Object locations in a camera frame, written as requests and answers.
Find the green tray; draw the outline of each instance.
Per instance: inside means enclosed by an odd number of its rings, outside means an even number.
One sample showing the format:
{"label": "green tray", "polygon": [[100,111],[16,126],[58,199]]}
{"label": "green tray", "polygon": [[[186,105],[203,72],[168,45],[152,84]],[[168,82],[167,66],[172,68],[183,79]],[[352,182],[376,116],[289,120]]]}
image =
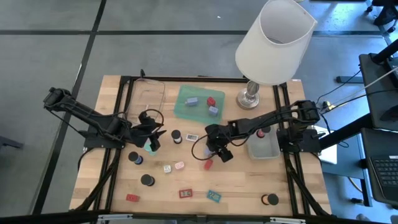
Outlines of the green tray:
{"label": "green tray", "polygon": [[[209,115],[209,106],[207,98],[211,96],[216,101],[218,108],[217,116]],[[185,101],[188,98],[197,97],[198,104],[196,106],[186,106]],[[217,90],[209,90],[191,85],[182,85],[175,102],[174,114],[178,118],[199,121],[205,124],[219,124],[223,117],[225,93]]]}

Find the white lampshade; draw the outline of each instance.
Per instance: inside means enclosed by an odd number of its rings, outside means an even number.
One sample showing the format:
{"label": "white lampshade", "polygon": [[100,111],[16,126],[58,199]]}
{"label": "white lampshade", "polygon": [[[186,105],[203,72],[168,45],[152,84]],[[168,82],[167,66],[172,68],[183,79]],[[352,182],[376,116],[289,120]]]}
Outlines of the white lampshade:
{"label": "white lampshade", "polygon": [[290,80],[298,69],[317,21],[293,0],[269,0],[236,50],[236,65],[265,85]]}

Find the lamp base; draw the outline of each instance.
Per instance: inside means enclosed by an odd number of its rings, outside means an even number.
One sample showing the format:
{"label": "lamp base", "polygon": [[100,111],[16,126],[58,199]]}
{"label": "lamp base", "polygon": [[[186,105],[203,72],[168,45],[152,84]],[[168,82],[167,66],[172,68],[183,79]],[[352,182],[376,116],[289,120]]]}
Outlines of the lamp base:
{"label": "lamp base", "polygon": [[251,110],[260,103],[260,95],[258,93],[248,95],[248,89],[244,88],[236,96],[236,103],[244,110]]}

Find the blue block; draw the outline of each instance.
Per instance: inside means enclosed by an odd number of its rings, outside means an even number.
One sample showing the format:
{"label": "blue block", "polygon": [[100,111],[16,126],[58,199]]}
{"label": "blue block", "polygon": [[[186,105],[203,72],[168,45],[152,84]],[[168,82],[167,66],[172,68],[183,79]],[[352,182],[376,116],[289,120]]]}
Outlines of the blue block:
{"label": "blue block", "polygon": [[217,192],[209,190],[209,192],[207,193],[207,198],[219,203],[221,200],[221,195]]}
{"label": "blue block", "polygon": [[217,116],[217,114],[218,114],[218,108],[217,108],[217,107],[214,107],[214,106],[209,107],[209,114],[210,114],[211,116]]}
{"label": "blue block", "polygon": [[188,98],[185,102],[185,105],[187,106],[196,106],[198,104],[198,98],[193,97],[193,98]]}

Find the gray floor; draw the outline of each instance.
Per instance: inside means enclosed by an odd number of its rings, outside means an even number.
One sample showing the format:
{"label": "gray floor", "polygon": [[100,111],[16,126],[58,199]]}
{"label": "gray floor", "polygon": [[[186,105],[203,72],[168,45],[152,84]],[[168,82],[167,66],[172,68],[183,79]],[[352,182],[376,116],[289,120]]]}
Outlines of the gray floor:
{"label": "gray floor", "polygon": [[[106,3],[100,30],[247,30],[265,0],[113,0]],[[377,31],[365,2],[300,3],[318,20],[322,31]],[[100,1],[29,0],[0,2],[1,29],[91,30]],[[88,61],[78,100],[94,106],[103,75],[241,77],[234,52],[241,35],[98,35]],[[23,149],[0,151],[0,216],[29,213],[60,122],[42,108],[51,86],[70,89],[78,72],[87,35],[0,35],[0,135],[24,142]],[[303,81],[310,100],[336,86],[338,75],[359,70],[358,55],[386,46],[381,36],[316,36],[295,78]],[[339,100],[362,85],[346,85],[325,99]],[[332,129],[368,112],[360,99],[327,115]],[[78,129],[86,125],[72,119]],[[83,139],[68,130],[44,212],[67,211]],[[342,177],[325,175],[332,211],[355,218],[388,222],[395,213],[384,204],[353,205],[359,197]]]}

